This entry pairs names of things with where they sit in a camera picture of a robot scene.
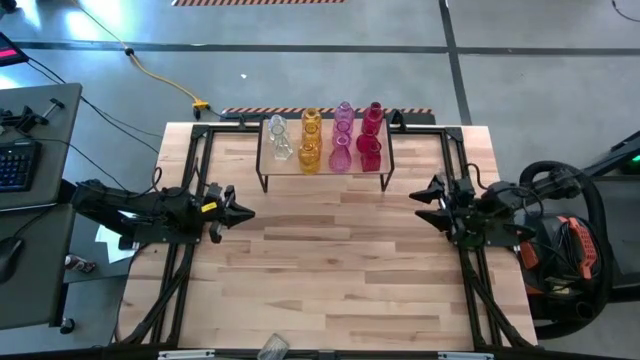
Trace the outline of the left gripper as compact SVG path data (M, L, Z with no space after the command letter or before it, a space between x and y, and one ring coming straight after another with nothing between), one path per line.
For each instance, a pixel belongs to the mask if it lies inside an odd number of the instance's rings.
M254 218L255 211L235 201L235 187L211 183L199 203L201 221L210 230L232 228Z

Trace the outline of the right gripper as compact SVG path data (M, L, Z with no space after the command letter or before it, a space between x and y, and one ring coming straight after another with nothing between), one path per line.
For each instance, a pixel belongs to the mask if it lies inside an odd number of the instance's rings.
M410 199L422 203L431 203L444 196L443 209L416 210L415 215L439 232L445 232L453 244L480 244L481 226L471 179L463 177L454 180L450 189L445 190L443 180L434 175L426 189L410 193Z

